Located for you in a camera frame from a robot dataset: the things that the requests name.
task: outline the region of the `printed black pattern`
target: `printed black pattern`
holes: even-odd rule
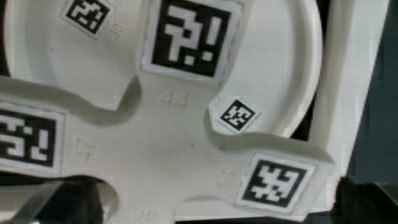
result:
[[[221,116],[221,120],[237,131],[242,131],[244,127],[255,119],[255,115],[255,110],[248,107],[241,100],[235,100]]]
[[[306,169],[260,160],[244,193],[244,200],[287,208],[306,173]]]
[[[68,2],[65,18],[93,36],[102,30],[111,9],[111,5],[106,5],[100,0],[70,0]]]
[[[214,77],[232,13],[185,0],[164,0],[154,64]]]
[[[0,109],[0,158],[54,167],[58,121]]]

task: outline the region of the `black surface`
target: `black surface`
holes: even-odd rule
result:
[[[0,0],[0,76],[10,76],[10,65],[6,60],[6,45],[4,45],[4,17],[6,17],[8,0]]]

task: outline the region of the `white plastic tray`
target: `white plastic tray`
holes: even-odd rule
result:
[[[241,142],[226,136],[237,133],[217,123],[217,118],[232,99],[241,99],[258,112],[244,132],[290,136],[296,130],[313,99],[322,61],[315,1],[235,1],[248,8],[219,85],[143,71],[152,1],[113,2],[116,16],[97,40],[61,17],[66,2],[11,1],[6,31],[13,77],[61,87],[106,108],[107,105],[113,105],[111,109],[118,108],[123,94],[127,103],[116,112],[98,111],[59,89],[38,88],[20,82],[13,89],[4,84],[2,100],[66,115],[66,134],[54,172],[22,165],[2,169],[47,177],[82,174],[100,177],[120,194],[120,221],[127,218],[145,223],[155,219],[154,213],[157,222],[171,221],[171,211],[166,210],[171,205],[164,203],[168,200],[173,204],[189,199],[200,201],[198,198],[203,199],[200,207],[212,209],[193,214],[198,210],[184,210],[184,205],[184,212],[173,213],[177,219],[274,216],[303,220],[315,200],[313,192],[333,171],[328,154],[312,145],[285,142],[267,135],[246,137]],[[120,24],[114,29],[123,27],[127,30],[120,39],[113,24]],[[125,92],[136,73],[138,80]],[[232,142],[244,145],[230,151],[235,148]],[[319,167],[317,184],[312,182],[297,202],[301,206],[290,214],[235,205],[257,153]],[[171,187],[152,192],[162,199],[146,196],[152,183]],[[214,204],[210,198],[217,198],[221,204]]]
[[[118,109],[136,73],[152,75],[141,71],[152,1],[145,1],[145,8],[141,2],[111,2],[113,15],[97,38],[63,17],[66,0],[36,0],[34,3],[11,0],[8,4],[11,76],[63,88],[111,110]],[[182,94],[175,97],[196,100],[185,83],[194,83],[201,92],[216,93],[210,116],[214,129],[223,134],[237,133],[217,122],[217,117],[232,100],[242,99],[260,115],[241,133],[267,132],[289,137],[319,83],[322,28],[317,4],[313,0],[237,2],[246,10],[219,86],[210,87],[193,80],[182,82],[177,88]]]

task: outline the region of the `curved edge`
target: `curved edge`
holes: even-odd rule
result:
[[[296,129],[299,127],[303,118],[306,116],[308,108],[312,105],[315,91],[319,87],[319,78],[321,78],[321,69],[322,69],[322,58],[324,58],[324,40],[322,40],[322,22],[321,22],[321,13],[315,0],[303,0],[303,15],[306,21],[306,65],[303,73],[306,79],[303,80],[299,87],[299,94],[296,97],[294,105],[290,111],[285,115],[283,121],[276,127],[274,134],[290,137]]]

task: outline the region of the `white sticker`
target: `white sticker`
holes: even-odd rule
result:
[[[312,164],[257,154],[235,204],[292,213],[315,168]]]
[[[0,163],[59,173],[65,115],[0,102]]]
[[[143,70],[219,84],[244,6],[226,0],[154,0]]]
[[[114,6],[106,0],[68,0],[63,19],[98,39],[114,14]]]
[[[237,134],[246,131],[258,116],[260,111],[241,97],[225,98],[219,106],[214,106],[214,119]]]

